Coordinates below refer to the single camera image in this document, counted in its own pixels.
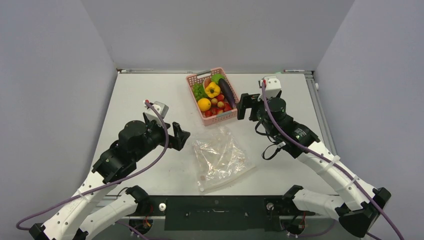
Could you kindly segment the pink plastic basket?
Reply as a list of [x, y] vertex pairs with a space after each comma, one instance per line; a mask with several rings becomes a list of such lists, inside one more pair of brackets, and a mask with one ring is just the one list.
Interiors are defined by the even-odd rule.
[[221, 67], [191, 74], [186, 82], [204, 126], [237, 116], [239, 98]]

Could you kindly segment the yellow bell pepper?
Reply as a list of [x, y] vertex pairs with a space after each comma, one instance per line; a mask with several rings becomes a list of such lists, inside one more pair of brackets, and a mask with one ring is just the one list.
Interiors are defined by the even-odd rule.
[[210, 99], [213, 99], [221, 94], [221, 88], [214, 82], [211, 82], [210, 85], [204, 89], [204, 91]]

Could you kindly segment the yellow orange lemon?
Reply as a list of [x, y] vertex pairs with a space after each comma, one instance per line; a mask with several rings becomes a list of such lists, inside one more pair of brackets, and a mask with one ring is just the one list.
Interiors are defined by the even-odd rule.
[[212, 103], [208, 98], [201, 98], [197, 101], [198, 108], [201, 112], [209, 111], [212, 107]]

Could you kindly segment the clear zip top bag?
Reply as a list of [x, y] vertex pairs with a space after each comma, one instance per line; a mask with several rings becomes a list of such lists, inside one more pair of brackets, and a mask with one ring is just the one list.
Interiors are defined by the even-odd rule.
[[256, 165], [225, 126], [208, 129], [192, 140], [198, 190], [215, 191], [251, 172]]

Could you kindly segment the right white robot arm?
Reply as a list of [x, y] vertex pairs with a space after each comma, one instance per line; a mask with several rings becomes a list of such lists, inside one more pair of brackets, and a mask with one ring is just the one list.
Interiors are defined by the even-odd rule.
[[282, 196], [282, 207], [289, 214], [312, 212], [334, 219], [350, 234], [363, 238], [391, 198], [384, 187], [376, 188], [353, 174], [332, 154], [307, 126], [286, 113], [286, 102], [279, 96], [263, 100], [259, 94], [243, 93], [237, 104], [242, 120], [251, 109], [249, 120], [263, 126], [263, 136], [291, 157], [311, 168], [335, 192], [326, 195], [293, 185]]

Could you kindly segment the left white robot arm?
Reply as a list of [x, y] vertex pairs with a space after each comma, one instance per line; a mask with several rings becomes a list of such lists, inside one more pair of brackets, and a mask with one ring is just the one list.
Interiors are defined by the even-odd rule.
[[144, 120], [132, 120], [118, 133], [118, 139], [104, 151], [76, 193], [59, 204], [60, 210], [44, 223], [35, 223], [29, 233], [35, 240], [91, 240], [102, 230], [127, 215], [148, 211], [150, 196], [140, 186], [129, 187], [123, 195], [92, 212], [118, 184], [128, 180], [137, 162], [158, 146], [180, 151], [190, 132], [177, 122], [168, 124], [155, 113]]

